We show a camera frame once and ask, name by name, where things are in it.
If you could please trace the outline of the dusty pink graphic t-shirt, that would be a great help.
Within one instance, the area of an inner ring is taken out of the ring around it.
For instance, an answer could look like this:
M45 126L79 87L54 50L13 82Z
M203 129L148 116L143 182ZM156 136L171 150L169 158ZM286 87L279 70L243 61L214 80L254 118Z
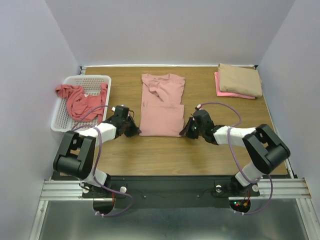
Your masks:
M184 127L181 104L185 78L176 74L141 75L140 131L142 137L180 137Z

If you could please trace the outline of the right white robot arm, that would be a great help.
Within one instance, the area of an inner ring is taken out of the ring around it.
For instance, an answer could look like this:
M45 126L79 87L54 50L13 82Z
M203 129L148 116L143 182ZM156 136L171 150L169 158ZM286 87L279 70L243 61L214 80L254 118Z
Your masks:
M236 156L233 146L247 150L251 162L240 167L230 182L231 192L235 195L242 195L248 190L248 185L272 173L291 156L287 145L269 125L250 128L216 125L204 109L194 112L179 135L190 139L202 137L207 143L217 146L228 145L233 157Z

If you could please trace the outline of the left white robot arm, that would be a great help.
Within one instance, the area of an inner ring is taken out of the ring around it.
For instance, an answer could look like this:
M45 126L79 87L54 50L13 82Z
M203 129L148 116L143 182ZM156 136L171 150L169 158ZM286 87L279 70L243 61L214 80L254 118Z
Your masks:
M111 193L108 174L98 170L94 164L95 148L125 135L130 138L140 134L131 110L123 105L112 108L113 115L100 124L86 130L69 130L64 133L53 161L56 172L76 177L94 186L100 197Z

